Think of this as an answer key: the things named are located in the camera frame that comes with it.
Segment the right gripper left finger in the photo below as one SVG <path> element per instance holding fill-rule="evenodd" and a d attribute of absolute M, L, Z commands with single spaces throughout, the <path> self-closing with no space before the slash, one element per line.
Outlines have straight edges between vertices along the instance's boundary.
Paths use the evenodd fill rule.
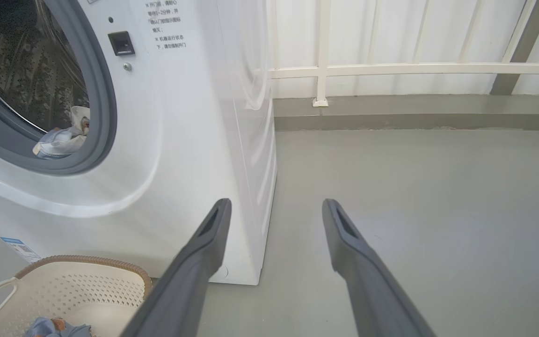
<path fill-rule="evenodd" d="M 232 203 L 212 206 L 188 243 L 139 307 L 123 337 L 195 337 L 208 281 L 222 266 Z"/>

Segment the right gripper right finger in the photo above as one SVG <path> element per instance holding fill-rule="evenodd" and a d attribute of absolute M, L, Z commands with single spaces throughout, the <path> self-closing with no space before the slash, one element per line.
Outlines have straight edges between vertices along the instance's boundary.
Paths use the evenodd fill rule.
<path fill-rule="evenodd" d="M 434 332 L 377 252 L 334 199 L 321 214 L 332 268 L 345 281 L 360 337 L 432 337 Z"/>

